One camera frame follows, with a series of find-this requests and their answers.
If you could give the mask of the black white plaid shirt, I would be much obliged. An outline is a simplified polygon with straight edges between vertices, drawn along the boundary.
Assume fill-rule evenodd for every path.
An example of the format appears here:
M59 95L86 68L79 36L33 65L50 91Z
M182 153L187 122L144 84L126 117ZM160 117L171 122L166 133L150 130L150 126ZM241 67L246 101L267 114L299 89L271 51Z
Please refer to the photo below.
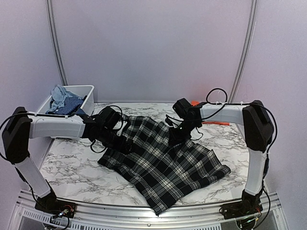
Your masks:
M213 150L190 139L168 144L169 127L148 116L124 116L122 135L133 143L129 154L107 149L98 163L133 184L159 215L180 198L227 176Z

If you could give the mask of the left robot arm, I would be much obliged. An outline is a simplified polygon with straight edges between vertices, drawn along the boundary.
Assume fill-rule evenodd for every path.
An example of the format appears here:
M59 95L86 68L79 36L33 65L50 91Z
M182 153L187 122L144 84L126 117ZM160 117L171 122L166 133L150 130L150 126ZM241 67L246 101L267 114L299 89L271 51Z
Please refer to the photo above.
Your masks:
M37 195L37 204L50 213L57 213L60 202L33 162L29 141L47 137L83 138L127 154L132 148L132 142L122 135L127 126L123 115L110 106L97 115L88 115L82 109L70 115L49 115L17 107L0 126L5 152L2 158L15 167L20 178Z

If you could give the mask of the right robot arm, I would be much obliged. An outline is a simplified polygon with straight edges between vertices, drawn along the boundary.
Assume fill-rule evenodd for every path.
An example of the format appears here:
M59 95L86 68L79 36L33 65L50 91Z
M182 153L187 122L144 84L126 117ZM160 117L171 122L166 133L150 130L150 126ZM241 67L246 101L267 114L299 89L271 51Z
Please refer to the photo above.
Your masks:
M169 144L178 144L190 137L193 129L201 127L204 121L227 122L242 125L244 140L249 152L248 178L242 192L238 211L247 215L260 201L263 180L267 174L270 145L277 129L273 116L260 100L250 103L210 103L202 102L193 106L185 98L173 105L173 110L182 119L181 123L170 129Z

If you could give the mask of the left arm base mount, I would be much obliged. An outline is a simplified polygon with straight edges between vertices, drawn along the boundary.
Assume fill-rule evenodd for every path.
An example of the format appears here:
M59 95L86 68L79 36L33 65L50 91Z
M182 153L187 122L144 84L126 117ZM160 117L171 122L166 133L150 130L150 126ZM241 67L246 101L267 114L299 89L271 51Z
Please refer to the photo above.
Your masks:
M73 218L76 208L77 208L76 203L64 200L58 200L58 199L47 202L39 200L35 204L36 210L52 214L53 216L56 217Z

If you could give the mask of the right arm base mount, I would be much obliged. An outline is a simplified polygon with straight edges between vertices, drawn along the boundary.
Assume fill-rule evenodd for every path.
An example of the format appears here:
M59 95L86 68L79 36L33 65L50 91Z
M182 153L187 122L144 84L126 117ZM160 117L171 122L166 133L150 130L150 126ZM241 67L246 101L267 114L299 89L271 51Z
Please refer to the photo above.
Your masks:
M219 209L219 213L223 215L224 219L233 219L255 213L259 214L262 210L263 207L261 202L256 202L252 205L249 201L245 200L223 204Z

